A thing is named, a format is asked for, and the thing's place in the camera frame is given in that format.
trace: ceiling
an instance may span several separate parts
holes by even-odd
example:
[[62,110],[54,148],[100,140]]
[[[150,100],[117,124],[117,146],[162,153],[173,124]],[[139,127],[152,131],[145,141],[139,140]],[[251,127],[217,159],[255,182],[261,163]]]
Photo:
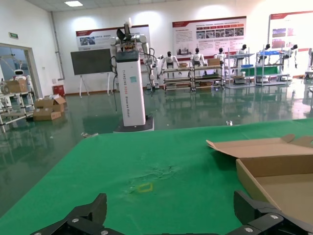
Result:
[[127,6],[178,0],[78,0],[83,6],[70,7],[65,1],[71,0],[26,0],[46,11],[75,11],[99,7]]

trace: screw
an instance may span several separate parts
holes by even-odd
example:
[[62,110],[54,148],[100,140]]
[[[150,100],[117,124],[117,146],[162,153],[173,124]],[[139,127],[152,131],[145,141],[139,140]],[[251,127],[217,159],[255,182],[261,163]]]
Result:
[[252,230],[251,228],[245,228],[245,230],[246,230],[248,233],[253,232],[253,230]]

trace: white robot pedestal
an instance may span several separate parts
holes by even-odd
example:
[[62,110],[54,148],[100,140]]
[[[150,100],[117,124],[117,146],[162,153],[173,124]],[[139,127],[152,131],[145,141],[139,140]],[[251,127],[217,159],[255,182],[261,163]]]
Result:
[[116,64],[123,121],[114,132],[153,131],[153,117],[145,115],[139,52],[118,52]]

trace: poster board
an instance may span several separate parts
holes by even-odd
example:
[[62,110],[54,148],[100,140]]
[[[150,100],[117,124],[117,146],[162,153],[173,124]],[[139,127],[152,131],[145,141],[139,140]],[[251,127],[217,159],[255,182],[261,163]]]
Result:
[[246,16],[173,22],[174,52],[178,59],[188,60],[198,47],[205,56],[213,56],[224,48],[236,52],[246,37]]
[[[77,31],[78,50],[98,50],[109,49],[109,38],[116,37],[116,31],[121,29],[124,32],[124,27],[91,29],[85,31]],[[147,37],[147,42],[150,44],[149,25],[134,25],[130,28],[132,35],[144,34]],[[139,51],[142,51],[141,44],[138,43]]]
[[313,31],[310,30],[313,11],[272,14],[269,17],[268,43],[273,50],[289,49],[298,45],[297,63],[290,60],[291,74],[303,75],[309,63],[309,48],[313,47]]

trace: black base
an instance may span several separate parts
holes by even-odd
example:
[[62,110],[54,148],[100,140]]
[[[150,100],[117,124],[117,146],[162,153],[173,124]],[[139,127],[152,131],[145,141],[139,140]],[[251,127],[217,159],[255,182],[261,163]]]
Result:
[[124,126],[123,120],[120,122],[119,126],[113,131],[114,133],[125,133],[125,132],[139,132],[139,131],[154,131],[155,122],[153,117],[149,117],[146,120],[145,125],[141,126]]

